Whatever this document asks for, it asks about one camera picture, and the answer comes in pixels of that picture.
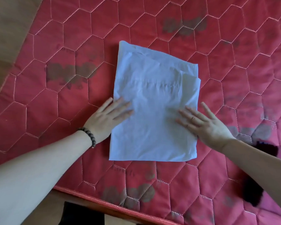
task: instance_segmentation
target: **folded fabric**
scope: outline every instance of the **folded fabric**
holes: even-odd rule
[[[177,109],[197,108],[198,66],[148,48],[120,42],[114,99],[134,114],[111,133],[110,160],[187,161],[197,139],[175,122]]]

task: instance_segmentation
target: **hand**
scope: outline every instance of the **hand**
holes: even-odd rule
[[[131,105],[130,102],[120,105],[123,102],[123,98],[120,98],[109,106],[112,100],[109,98],[84,125],[94,135],[96,144],[105,140],[114,127],[133,114],[133,110],[124,112]]]
[[[201,105],[208,117],[186,106],[186,110],[179,110],[179,113],[186,119],[186,122],[180,119],[176,121],[190,132],[197,135],[208,147],[222,153],[227,142],[231,139],[235,139],[235,137],[224,123],[211,112],[204,102],[202,102]]]

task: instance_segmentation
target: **finger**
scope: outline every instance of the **finger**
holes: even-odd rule
[[[188,122],[190,122],[193,125],[201,126],[204,124],[204,122],[200,119],[198,119],[196,116],[193,116],[192,114],[186,112],[185,110],[179,110],[179,113],[186,118]]]
[[[113,111],[117,106],[120,105],[120,103],[123,102],[123,98],[120,97],[117,101],[113,102],[109,107],[107,107],[104,110],[104,113],[110,113],[111,111]]]
[[[130,107],[131,102],[127,102],[124,105],[114,109],[112,112],[110,112],[108,115],[110,115],[110,117],[115,118],[117,116],[119,116],[124,110],[126,110],[128,107]]]
[[[122,123],[124,120],[126,120],[128,117],[130,117],[133,113],[134,113],[133,110],[129,110],[127,112],[120,114],[116,118],[114,118],[113,120],[115,121],[115,126]]]
[[[206,105],[206,103],[201,102],[201,106],[204,108],[204,110],[205,110],[205,112],[207,113],[207,115],[209,116],[209,118],[211,118],[211,119],[217,119],[217,117],[215,116],[215,114],[211,112],[211,110],[210,110],[209,107]]]
[[[202,121],[209,121],[209,118],[206,117],[204,114],[202,114],[200,111],[192,109],[191,107],[188,106],[185,106],[185,109],[187,109],[190,113],[192,113],[194,116],[201,119]]]
[[[179,125],[182,125],[184,128],[188,129],[190,132],[192,132],[193,134],[197,135],[197,129],[198,127],[191,124],[191,123],[187,123],[187,122],[183,122],[181,119],[177,118],[176,122]]]
[[[102,112],[103,110],[105,110],[106,107],[108,107],[108,105],[112,102],[113,98],[109,98],[108,100],[106,100],[103,105],[101,107],[98,108],[97,112]]]

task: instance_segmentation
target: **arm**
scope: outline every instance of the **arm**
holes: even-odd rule
[[[253,178],[281,207],[281,159],[266,154],[232,136],[228,128],[202,106],[208,117],[186,107],[180,114],[186,119],[176,121],[197,135],[208,147],[223,153]]]
[[[93,133],[97,143],[106,139],[116,125],[132,114],[132,111],[122,113],[130,103],[120,106],[122,99],[119,99],[108,106],[111,102],[112,98],[109,98],[84,125]],[[91,146],[90,137],[83,131],[77,131],[2,164],[0,225],[21,224],[64,172]]]

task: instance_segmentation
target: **dark fur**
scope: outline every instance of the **dark fur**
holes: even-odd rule
[[[255,146],[253,145],[253,147],[275,157],[278,155],[278,147],[274,145],[257,142],[257,144]],[[256,207],[261,201],[262,194],[262,187],[258,185],[250,176],[248,176],[244,180],[243,199]]]

